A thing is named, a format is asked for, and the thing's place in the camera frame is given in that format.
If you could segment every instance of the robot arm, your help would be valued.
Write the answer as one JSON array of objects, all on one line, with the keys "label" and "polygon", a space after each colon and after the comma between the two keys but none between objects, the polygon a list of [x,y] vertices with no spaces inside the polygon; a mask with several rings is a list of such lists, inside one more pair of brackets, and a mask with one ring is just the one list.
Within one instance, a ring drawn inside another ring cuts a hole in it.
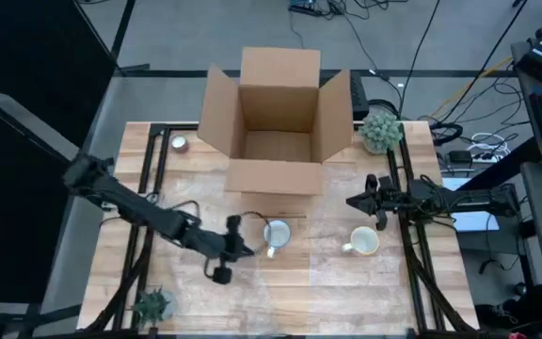
[{"label": "robot arm", "polygon": [[438,214],[486,211],[495,216],[514,216],[518,210],[516,189],[511,184],[493,189],[452,191],[438,186],[427,176],[409,183],[407,192],[398,191],[390,177],[378,180],[367,176],[365,192],[346,199],[346,203],[367,215],[377,216],[377,230],[386,228],[386,212],[405,210],[412,220],[431,218]]},{"label": "robot arm", "polygon": [[107,172],[111,161],[81,154],[64,174],[64,185],[76,196],[101,206],[110,202],[119,208],[120,217],[137,225],[153,228],[163,238],[215,259],[225,250],[223,235],[199,228],[201,220],[184,211],[163,209],[123,186]]}]

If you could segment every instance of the ceramic cup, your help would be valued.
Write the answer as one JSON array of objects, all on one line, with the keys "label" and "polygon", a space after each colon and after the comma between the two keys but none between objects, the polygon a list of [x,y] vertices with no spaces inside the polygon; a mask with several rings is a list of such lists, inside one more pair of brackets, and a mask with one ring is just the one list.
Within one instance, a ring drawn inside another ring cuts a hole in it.
[{"label": "ceramic cup", "polygon": [[361,226],[350,234],[350,243],[343,245],[343,251],[355,251],[363,255],[373,254],[380,246],[377,233],[369,227]]},{"label": "ceramic cup", "polygon": [[290,230],[290,226],[284,221],[273,220],[265,225],[263,229],[263,238],[269,246],[267,256],[273,258],[277,249],[281,249],[290,242],[291,236],[292,231]]}]

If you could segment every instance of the power strip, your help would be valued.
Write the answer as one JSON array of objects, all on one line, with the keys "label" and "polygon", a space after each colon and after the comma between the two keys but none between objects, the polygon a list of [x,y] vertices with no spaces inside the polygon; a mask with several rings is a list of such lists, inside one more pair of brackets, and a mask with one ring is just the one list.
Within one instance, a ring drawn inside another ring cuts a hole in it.
[{"label": "power strip", "polygon": [[472,158],[472,162],[475,163],[475,164],[495,164],[497,162],[499,162],[499,160],[503,159],[503,155],[496,155],[496,154],[493,154],[493,156],[490,158],[490,159],[481,159],[481,158],[478,158],[478,159],[475,159],[475,158]]}]

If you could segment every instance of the green plant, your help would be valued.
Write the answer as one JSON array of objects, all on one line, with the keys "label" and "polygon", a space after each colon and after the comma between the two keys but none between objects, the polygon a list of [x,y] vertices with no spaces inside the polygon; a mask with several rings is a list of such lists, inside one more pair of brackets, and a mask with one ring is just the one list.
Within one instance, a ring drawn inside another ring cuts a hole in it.
[{"label": "green plant", "polygon": [[363,145],[370,153],[384,154],[399,143],[403,134],[399,130],[400,121],[388,112],[370,113],[363,119],[359,135],[363,137]]},{"label": "green plant", "polygon": [[163,312],[168,304],[169,301],[165,299],[160,287],[151,293],[139,291],[139,302],[131,309],[139,315],[139,327],[143,328],[147,323],[155,326],[156,322],[164,321]]}]

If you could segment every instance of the concrete floor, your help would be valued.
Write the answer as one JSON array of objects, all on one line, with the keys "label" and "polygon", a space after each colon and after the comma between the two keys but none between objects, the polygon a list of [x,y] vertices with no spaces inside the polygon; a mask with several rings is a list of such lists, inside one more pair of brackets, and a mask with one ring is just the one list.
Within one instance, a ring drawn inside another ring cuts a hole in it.
[{"label": "concrete floor", "polygon": [[[420,51],[416,69],[479,69],[515,13],[512,2],[443,0]],[[108,48],[125,3],[110,0],[83,6]],[[347,0],[347,4],[350,11],[365,15],[353,1]],[[371,17],[367,21],[357,18],[351,21],[379,69],[408,69],[434,5],[434,2],[419,0],[394,3],[385,11],[378,7],[370,9]],[[156,70],[205,70],[214,62],[223,69],[239,69],[243,46],[299,47],[298,37],[289,28],[286,7],[286,0],[137,0],[119,65],[150,63]],[[489,64],[509,56],[510,43],[531,37],[540,26],[542,1],[530,1]],[[323,68],[372,67],[344,18],[326,21],[296,14],[294,27],[303,36],[307,48],[322,51]],[[391,81],[399,84],[405,79]],[[469,81],[469,78],[412,78],[406,92],[404,117],[415,120],[432,113]],[[197,121],[204,82],[204,79],[113,78],[85,150],[100,157],[116,157],[127,121]],[[472,93],[491,82],[490,79],[478,81]],[[518,87],[517,79],[510,79],[509,83]],[[377,78],[364,78],[363,84],[368,99],[384,98],[397,103],[394,89]],[[511,96],[491,91],[474,104],[466,117],[485,115],[512,101]],[[500,121],[513,111],[514,107],[508,107],[494,117],[466,123],[464,136],[494,132],[501,127]],[[512,121],[526,120],[527,113],[522,106]],[[511,133],[518,133],[518,137],[509,143],[510,149],[532,135],[528,125],[510,128],[501,135],[506,137]],[[457,141],[438,151],[446,153],[465,147]],[[519,178],[514,181],[521,187]],[[527,207],[524,208],[523,216],[528,214]],[[95,225],[101,215],[88,203],[74,202],[43,305],[44,312],[82,301],[97,241]],[[531,241],[529,246],[533,251],[536,280],[542,283],[542,258],[536,241]],[[475,303],[499,303],[512,297],[509,286],[522,280],[519,265],[509,272],[491,267],[480,276],[478,267],[486,259],[486,253],[463,251],[463,256]],[[509,266],[515,256],[502,255],[501,258]],[[37,334],[69,332],[75,324],[76,319],[70,319],[38,329]]]}]

